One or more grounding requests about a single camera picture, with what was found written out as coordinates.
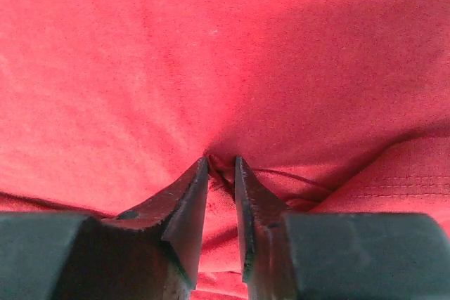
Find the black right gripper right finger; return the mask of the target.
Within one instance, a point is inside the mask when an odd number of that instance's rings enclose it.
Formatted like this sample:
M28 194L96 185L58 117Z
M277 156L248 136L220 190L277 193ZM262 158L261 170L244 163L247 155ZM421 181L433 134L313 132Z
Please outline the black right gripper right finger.
M431 217L298 212L242 157L234 187L250 299L449 298L449 239Z

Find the dark red t-shirt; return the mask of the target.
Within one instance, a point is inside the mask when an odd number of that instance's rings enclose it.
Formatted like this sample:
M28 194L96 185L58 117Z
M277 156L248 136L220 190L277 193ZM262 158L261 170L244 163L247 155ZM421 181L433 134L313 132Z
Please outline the dark red t-shirt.
M1 209L210 163L194 299L245 299L234 159L290 207L449 227L449 0L1 0Z

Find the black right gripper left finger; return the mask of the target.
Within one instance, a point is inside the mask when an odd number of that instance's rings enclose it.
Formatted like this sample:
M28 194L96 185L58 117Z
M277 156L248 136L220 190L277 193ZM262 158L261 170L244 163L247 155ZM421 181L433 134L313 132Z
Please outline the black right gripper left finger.
M195 289L208 163L113 219L1 214L2 299L188 299Z

